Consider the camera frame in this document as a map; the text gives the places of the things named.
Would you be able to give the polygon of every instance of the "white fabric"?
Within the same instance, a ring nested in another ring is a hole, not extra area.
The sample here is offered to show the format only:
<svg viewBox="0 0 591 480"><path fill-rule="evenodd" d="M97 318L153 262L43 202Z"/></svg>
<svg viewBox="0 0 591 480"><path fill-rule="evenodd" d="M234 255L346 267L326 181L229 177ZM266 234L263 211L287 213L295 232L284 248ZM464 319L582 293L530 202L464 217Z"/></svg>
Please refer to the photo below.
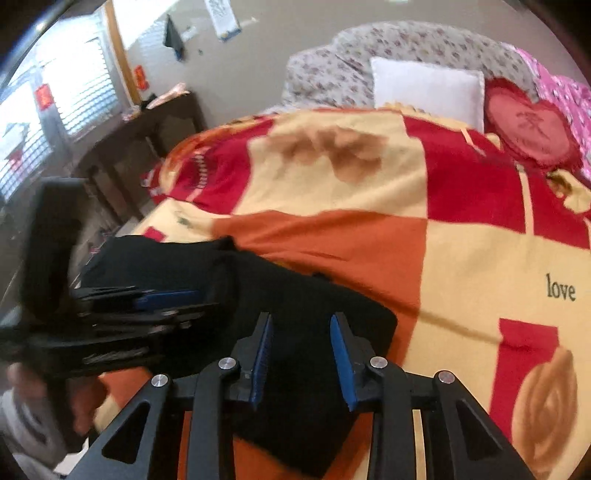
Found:
<svg viewBox="0 0 591 480"><path fill-rule="evenodd" d="M484 74L418 61L371 59L375 107L402 103L484 132Z"/></svg>

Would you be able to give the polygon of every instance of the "black clamp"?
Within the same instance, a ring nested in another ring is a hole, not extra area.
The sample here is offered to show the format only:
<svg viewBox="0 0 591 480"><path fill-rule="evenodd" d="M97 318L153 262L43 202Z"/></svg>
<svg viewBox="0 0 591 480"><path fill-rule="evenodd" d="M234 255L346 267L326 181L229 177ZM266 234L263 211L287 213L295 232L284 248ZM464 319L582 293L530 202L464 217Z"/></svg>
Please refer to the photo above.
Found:
<svg viewBox="0 0 591 480"><path fill-rule="evenodd" d="M230 417L262 400L272 320L261 313L250 337L201 373L152 377L98 437L69 480L161 480L177 477L185 411L192 411L187 480L235 478Z"/></svg>
<svg viewBox="0 0 591 480"><path fill-rule="evenodd" d="M374 413L369 480L416 479L413 410L420 410L427 480L534 480L517 451L454 374L406 373L375 356L347 319L330 320L330 340L350 411Z"/></svg>

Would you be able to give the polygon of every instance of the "metal screw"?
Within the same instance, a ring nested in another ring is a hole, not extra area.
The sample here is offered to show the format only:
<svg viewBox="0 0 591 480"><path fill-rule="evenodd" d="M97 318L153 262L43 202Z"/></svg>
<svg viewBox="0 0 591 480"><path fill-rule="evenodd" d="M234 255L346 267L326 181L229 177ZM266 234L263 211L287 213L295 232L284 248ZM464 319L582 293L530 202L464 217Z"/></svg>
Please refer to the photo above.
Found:
<svg viewBox="0 0 591 480"><path fill-rule="evenodd" d="M164 374L154 375L152 377L153 387L163 387L168 383L168 377Z"/></svg>
<svg viewBox="0 0 591 480"><path fill-rule="evenodd" d="M440 371L437 377L439 378L440 382L446 384L454 383L456 379L456 376L447 370Z"/></svg>
<svg viewBox="0 0 591 480"><path fill-rule="evenodd" d="M236 361L231 356L227 356L225 358L222 358L217 363L217 365L222 370L230 370L231 368L234 368L236 366Z"/></svg>
<svg viewBox="0 0 591 480"><path fill-rule="evenodd" d="M388 361L383 356L374 356L369 361L369 364L374 368L385 368Z"/></svg>

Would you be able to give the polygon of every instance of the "window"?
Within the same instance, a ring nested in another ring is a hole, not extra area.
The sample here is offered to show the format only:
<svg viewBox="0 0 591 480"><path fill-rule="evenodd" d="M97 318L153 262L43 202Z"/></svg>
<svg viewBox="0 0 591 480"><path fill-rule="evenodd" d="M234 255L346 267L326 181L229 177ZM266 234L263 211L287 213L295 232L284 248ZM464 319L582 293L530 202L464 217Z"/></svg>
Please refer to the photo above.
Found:
<svg viewBox="0 0 591 480"><path fill-rule="evenodd" d="M29 83L16 88L0 105L0 194L7 201L51 153Z"/></svg>
<svg viewBox="0 0 591 480"><path fill-rule="evenodd" d="M99 20L97 15L62 20L37 49L43 83L51 89L66 132L75 138L112 116L119 106Z"/></svg>
<svg viewBox="0 0 591 480"><path fill-rule="evenodd" d="M71 160L74 144L122 110L104 30L100 13L59 21L13 76L0 98L0 205L47 162ZM55 105L40 112L34 92L43 84Z"/></svg>

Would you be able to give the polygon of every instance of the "paper on wall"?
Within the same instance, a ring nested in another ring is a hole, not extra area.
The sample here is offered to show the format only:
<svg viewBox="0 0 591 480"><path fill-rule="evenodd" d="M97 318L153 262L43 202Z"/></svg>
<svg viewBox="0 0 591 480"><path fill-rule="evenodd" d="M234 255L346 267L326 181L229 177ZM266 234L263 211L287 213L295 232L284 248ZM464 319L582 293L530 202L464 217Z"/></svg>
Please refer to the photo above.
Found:
<svg viewBox="0 0 591 480"><path fill-rule="evenodd" d="M232 11L230 0L205 0L205 6L220 40L228 41L242 31Z"/></svg>

